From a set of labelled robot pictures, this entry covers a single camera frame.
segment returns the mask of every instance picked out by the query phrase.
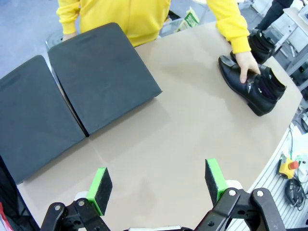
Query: yellow hoodie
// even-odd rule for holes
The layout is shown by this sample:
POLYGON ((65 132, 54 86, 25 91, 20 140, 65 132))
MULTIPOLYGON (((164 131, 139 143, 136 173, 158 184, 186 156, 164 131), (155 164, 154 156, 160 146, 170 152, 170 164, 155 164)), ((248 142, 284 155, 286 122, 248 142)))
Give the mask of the yellow hoodie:
MULTIPOLYGON (((64 34, 76 32, 75 20, 80 15, 80 31, 86 32, 115 22, 120 25, 133 46, 157 38, 168 15, 171 0, 58 0, 60 23, 64 34)), ((247 23, 235 0, 207 0, 217 18, 220 33, 231 42, 234 53, 250 51, 247 23)))

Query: black pants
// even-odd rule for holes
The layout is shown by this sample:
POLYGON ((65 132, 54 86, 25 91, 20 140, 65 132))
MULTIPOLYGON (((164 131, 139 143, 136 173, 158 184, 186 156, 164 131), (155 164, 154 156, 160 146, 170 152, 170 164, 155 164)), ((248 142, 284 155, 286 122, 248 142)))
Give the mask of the black pants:
POLYGON ((257 25, 256 29, 266 30, 273 22, 275 22, 281 15, 283 15, 283 9, 286 8, 282 6, 277 0, 274 0, 269 11, 266 13, 262 21, 257 25))

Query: person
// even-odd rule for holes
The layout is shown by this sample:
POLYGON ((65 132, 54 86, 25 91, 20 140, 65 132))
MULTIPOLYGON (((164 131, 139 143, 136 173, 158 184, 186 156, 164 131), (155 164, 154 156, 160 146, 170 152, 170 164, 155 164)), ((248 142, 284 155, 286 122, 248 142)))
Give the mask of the person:
MULTIPOLYGON (((80 31, 86 32, 110 22, 119 24, 133 46, 155 40, 168 15, 171 0, 58 0, 57 14, 63 27, 63 41, 77 35, 75 21, 80 16, 80 31)), ((220 33, 230 41, 241 68, 260 74, 248 44, 247 22, 235 0, 207 0, 217 18, 220 33)))
POLYGON ((266 30, 273 22, 283 15, 284 8, 289 8, 292 3, 293 0, 273 0, 271 7, 261 22, 257 25, 256 29, 266 30))

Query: blue floor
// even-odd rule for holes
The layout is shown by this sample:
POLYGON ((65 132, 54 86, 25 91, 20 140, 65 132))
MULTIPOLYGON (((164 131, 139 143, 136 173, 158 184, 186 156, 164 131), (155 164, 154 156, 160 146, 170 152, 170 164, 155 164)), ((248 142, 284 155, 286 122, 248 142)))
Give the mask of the blue floor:
MULTIPOLYGON (((172 0, 171 10, 184 17, 190 6, 201 17, 205 6, 192 0, 172 0)), ((61 29, 57 8, 57 0, 0 0, 0 78, 37 54, 48 59, 45 40, 61 29)), ((255 27, 261 20, 252 8, 241 12, 249 28, 255 27)), ((208 11, 205 22, 213 21, 215 17, 208 11)), ((282 65, 283 56, 279 54, 276 57, 282 65)))

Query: bolt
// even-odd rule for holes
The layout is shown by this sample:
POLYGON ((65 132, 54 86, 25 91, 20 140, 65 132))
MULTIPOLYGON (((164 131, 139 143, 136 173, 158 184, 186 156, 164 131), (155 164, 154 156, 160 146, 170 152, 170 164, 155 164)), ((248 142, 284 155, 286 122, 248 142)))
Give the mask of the bolt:
POLYGON ((236 195, 236 191, 230 190, 230 191, 229 191, 229 195, 230 195, 230 196, 235 196, 235 195, 236 195))
POLYGON ((257 192, 257 196, 263 196, 263 195, 264 195, 264 193, 262 191, 257 192))
POLYGON ((85 204, 84 201, 79 201, 79 202, 78 202, 78 205, 79 205, 79 206, 83 206, 84 204, 85 204))
POLYGON ((56 205, 55 207, 54 207, 54 210, 59 210, 61 208, 61 206, 59 206, 59 205, 56 205))

